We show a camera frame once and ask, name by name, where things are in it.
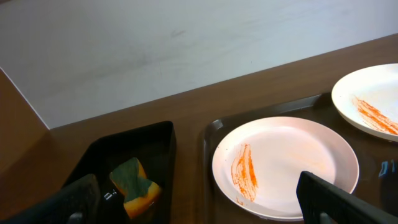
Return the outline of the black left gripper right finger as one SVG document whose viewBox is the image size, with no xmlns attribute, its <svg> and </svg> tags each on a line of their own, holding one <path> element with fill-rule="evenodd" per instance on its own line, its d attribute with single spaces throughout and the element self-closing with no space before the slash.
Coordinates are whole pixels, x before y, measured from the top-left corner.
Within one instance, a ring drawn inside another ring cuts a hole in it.
<svg viewBox="0 0 398 224">
<path fill-rule="evenodd" d="M 303 171 L 296 195 L 305 223 L 397 223 L 397 217 Z"/>
</svg>

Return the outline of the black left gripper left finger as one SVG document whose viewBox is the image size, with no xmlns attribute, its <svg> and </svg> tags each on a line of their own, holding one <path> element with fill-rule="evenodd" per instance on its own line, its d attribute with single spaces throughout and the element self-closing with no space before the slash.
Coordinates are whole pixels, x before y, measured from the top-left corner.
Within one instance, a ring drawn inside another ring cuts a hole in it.
<svg viewBox="0 0 398 224">
<path fill-rule="evenodd" d="M 11 218 L 6 224 L 95 223 L 100 204 L 100 188 L 93 174 L 67 185 L 47 200 Z"/>
</svg>

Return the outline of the yellow green scrub sponge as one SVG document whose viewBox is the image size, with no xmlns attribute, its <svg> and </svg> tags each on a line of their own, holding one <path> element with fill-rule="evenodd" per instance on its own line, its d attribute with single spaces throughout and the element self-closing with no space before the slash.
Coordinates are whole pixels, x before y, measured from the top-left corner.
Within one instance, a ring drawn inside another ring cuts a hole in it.
<svg viewBox="0 0 398 224">
<path fill-rule="evenodd" d="M 146 212 L 162 193 L 160 186 L 147 178 L 136 157 L 118 165 L 109 178 L 124 196 L 123 206 L 131 220 Z"/>
</svg>

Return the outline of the pink plate with sauce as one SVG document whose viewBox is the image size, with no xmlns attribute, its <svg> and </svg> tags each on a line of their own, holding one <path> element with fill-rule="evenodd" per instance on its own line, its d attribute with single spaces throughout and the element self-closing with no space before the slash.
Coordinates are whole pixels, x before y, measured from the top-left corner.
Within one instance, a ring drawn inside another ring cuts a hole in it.
<svg viewBox="0 0 398 224">
<path fill-rule="evenodd" d="M 228 133 L 213 154 L 212 173 L 238 207 L 268 220 L 301 221 L 296 195 L 301 172 L 309 171 L 352 193 L 359 163 L 334 130 L 302 118 L 257 119 Z"/>
</svg>

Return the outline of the cream plate with sauce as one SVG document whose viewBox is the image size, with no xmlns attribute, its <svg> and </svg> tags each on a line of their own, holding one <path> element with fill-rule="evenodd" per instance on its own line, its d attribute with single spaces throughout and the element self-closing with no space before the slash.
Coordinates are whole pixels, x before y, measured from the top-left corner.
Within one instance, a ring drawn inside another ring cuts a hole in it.
<svg viewBox="0 0 398 224">
<path fill-rule="evenodd" d="M 349 124 L 365 133 L 397 141 L 397 64 L 362 68 L 338 80 L 331 99 Z"/>
</svg>

